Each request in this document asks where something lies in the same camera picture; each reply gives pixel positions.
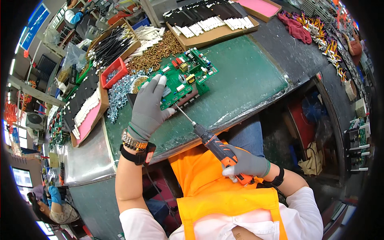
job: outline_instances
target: red capacitor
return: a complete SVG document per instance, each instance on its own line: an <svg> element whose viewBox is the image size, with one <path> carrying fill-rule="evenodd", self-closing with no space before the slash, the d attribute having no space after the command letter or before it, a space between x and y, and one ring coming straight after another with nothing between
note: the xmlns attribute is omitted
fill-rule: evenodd
<svg viewBox="0 0 384 240"><path fill-rule="evenodd" d="M173 64L173 66L174 66L175 68L177 68L177 63L176 63L174 60L172 60L172 64Z"/></svg>
<svg viewBox="0 0 384 240"><path fill-rule="evenodd" d="M183 61L181 61L180 58L176 58L176 61L177 61L178 64L181 64L183 62Z"/></svg>

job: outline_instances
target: red plastic bin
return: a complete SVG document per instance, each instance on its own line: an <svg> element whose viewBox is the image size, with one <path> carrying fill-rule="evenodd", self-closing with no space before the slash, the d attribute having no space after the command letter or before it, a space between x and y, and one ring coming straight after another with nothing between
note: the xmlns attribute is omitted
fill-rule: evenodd
<svg viewBox="0 0 384 240"><path fill-rule="evenodd" d="M107 83L108 75L116 69L119 70L119 72L115 76L113 76L113 78ZM102 87L104 89L110 89L113 84L115 84L119 79L121 79L127 74L128 70L125 67L125 63L119 57L101 74L101 84L103 85Z"/></svg>

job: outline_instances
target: green workbench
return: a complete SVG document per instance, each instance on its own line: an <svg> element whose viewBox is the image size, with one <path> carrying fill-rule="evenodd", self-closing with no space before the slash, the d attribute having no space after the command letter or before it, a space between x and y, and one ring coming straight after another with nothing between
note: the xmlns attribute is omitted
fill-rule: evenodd
<svg viewBox="0 0 384 240"><path fill-rule="evenodd" d="M205 83L210 91L197 98L185 112L213 132L220 132L257 112L273 96L284 92L288 82L278 68L248 36L240 36L199 49L219 70ZM163 59L162 67L171 58ZM121 133L132 116L129 104L119 109L115 124L105 116L114 160L120 157ZM151 164L199 144L191 123L175 113L152 135L157 148Z"/></svg>

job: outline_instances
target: pink foam pad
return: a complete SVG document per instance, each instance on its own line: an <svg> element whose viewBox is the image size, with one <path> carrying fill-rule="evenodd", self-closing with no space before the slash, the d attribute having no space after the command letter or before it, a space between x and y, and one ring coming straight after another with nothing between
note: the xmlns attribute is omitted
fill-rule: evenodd
<svg viewBox="0 0 384 240"><path fill-rule="evenodd" d="M91 126L92 126L93 122L95 121L96 116L100 110L100 107L101 107L101 103L99 102L99 104L96 107L92 108L89 111L89 113L85 117L84 121L79 126L78 129L80 132L80 139L76 139L77 144L80 144L84 140L84 138L87 137L88 133L91 130Z"/></svg>
<svg viewBox="0 0 384 240"><path fill-rule="evenodd" d="M239 0L237 2L240 3L240 5L242 5L243 7L252 9L267 17L272 17L279 10L278 7L275 7L272 4L267 3L263 0Z"/></svg>

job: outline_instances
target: blue fan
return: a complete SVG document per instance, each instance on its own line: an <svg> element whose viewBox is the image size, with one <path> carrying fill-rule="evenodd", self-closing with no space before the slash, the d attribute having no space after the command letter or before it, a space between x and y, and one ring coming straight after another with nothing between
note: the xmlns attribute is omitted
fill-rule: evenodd
<svg viewBox="0 0 384 240"><path fill-rule="evenodd" d="M313 92L309 96L306 96L301 102L304 115L309 122L316 123L320 120L321 116L327 115L327 110L324 105L321 104L317 97L318 95L318 92Z"/></svg>

